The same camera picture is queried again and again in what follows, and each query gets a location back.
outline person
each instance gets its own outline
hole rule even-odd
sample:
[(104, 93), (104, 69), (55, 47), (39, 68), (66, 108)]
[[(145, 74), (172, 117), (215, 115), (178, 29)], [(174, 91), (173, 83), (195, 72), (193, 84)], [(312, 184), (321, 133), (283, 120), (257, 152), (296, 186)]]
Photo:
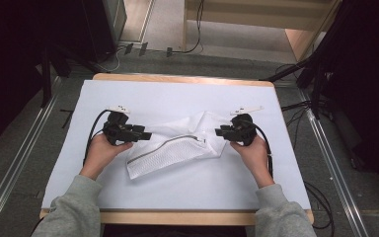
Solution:
[[(281, 185), (267, 169), (265, 142), (256, 136), (250, 146), (230, 145), (240, 154), (258, 184), (260, 209), (256, 212), (256, 236), (316, 236), (305, 211), (297, 202), (289, 202)], [(94, 137), (87, 160), (65, 195), (56, 198), (49, 214), (34, 231), (38, 236), (100, 236), (100, 210), (97, 197), (102, 189), (96, 180), (114, 157), (132, 143), (112, 146), (103, 134)]]

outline white cloth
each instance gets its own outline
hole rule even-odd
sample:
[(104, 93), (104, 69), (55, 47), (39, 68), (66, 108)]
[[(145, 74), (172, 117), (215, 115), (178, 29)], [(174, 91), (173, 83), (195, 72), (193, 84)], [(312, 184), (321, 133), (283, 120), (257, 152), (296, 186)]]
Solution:
[(146, 127), (148, 141), (138, 141), (126, 160), (130, 179), (176, 164), (200, 158), (220, 157), (226, 141), (215, 128), (231, 124), (211, 112), (202, 112), (176, 121)]

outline white pouch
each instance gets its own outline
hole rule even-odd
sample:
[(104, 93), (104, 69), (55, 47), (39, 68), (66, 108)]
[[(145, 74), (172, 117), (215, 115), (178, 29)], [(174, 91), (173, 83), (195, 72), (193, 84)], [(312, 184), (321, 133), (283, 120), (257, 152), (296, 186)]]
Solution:
[(226, 141), (216, 136), (215, 128), (231, 124), (229, 119), (211, 112), (163, 124), (147, 126), (148, 141), (138, 141), (126, 159), (130, 179), (172, 164), (200, 158), (220, 157)]

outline gray sleeve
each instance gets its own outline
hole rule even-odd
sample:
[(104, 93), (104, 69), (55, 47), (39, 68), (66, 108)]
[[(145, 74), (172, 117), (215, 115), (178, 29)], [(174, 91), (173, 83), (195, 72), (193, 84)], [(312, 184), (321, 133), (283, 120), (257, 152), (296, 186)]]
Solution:
[(287, 200), (281, 185), (261, 188), (257, 196), (256, 236), (316, 236), (305, 211), (297, 202)]
[(33, 236), (100, 236), (97, 198), (101, 188), (87, 177), (76, 176), (66, 194), (53, 200), (50, 213)]

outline wooden desk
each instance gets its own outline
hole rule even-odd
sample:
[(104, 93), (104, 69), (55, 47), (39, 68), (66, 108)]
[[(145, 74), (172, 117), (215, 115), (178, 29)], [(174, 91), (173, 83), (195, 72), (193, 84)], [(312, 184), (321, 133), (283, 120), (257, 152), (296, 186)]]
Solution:
[[(196, 20), (200, 0), (186, 0), (183, 47), (187, 45), (187, 20)], [(208, 0), (206, 22), (283, 28), (297, 60), (332, 24), (341, 0)]]
[[(184, 77), (146, 74), (97, 74), (94, 80), (198, 83), (214, 85), (245, 85), (273, 87), (270, 82), (225, 80), (207, 77)], [(305, 210), (313, 223), (314, 216), (310, 209)], [(40, 217), (48, 214), (43, 209)], [(106, 224), (167, 224), (167, 225), (255, 225), (255, 211), (188, 211), (188, 210), (113, 210), (101, 211), (101, 221)]]

